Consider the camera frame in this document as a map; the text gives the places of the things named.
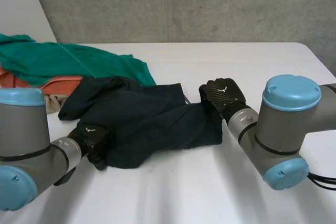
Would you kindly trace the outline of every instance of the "concrete wall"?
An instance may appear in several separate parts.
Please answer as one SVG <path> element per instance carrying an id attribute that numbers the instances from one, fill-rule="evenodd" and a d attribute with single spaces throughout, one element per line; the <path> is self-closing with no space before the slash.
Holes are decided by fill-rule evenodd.
<path id="1" fill-rule="evenodd" d="M 336 0 L 40 0 L 58 41 L 307 45 L 336 74 Z"/>
<path id="2" fill-rule="evenodd" d="M 40 42 L 56 42 L 38 0 L 0 0 L 0 33 L 29 34 Z"/>

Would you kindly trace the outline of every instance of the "beige cloth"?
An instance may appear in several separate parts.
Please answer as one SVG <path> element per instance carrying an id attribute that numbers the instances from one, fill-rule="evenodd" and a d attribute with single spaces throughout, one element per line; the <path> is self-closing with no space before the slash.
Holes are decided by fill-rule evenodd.
<path id="1" fill-rule="evenodd" d="M 61 110 L 69 96 L 65 94 L 50 94 L 45 95 L 47 114 L 55 113 Z"/>

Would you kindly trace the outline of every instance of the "white table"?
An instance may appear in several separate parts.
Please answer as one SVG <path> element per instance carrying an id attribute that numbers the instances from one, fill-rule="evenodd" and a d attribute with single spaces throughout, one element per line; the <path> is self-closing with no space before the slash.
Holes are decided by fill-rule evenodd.
<path id="1" fill-rule="evenodd" d="M 180 82 L 199 102 L 198 87 L 233 78 L 248 105 L 259 110 L 266 81 L 301 74 L 318 84 L 336 78 L 297 43 L 92 44 L 146 61 L 157 84 Z M 54 140 L 76 122 L 48 117 Z M 336 132 L 309 134 L 301 155 L 311 171 L 336 177 Z M 223 144 L 157 153 L 139 169 L 98 172 L 86 160 L 65 185 L 52 187 L 18 212 L 0 213 L 1 224 L 329 224 L 336 223 L 336 192 L 306 179 L 274 191 L 263 182 L 224 126 Z"/>

